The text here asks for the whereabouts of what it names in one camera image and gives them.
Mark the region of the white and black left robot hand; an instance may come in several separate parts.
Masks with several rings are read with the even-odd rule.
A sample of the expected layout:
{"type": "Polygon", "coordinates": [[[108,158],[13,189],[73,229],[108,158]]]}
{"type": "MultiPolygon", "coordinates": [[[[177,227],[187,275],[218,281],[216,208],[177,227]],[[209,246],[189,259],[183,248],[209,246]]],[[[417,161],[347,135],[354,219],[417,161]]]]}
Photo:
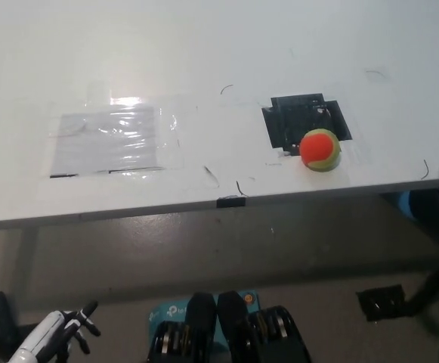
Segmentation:
{"type": "Polygon", "coordinates": [[[91,315],[98,307],[93,300],[85,307],[76,311],[55,310],[50,312],[25,338],[8,360],[10,363],[67,362],[70,356],[71,340],[76,339],[79,348],[85,355],[91,353],[82,328],[87,329],[93,336],[99,337],[91,315]]]}

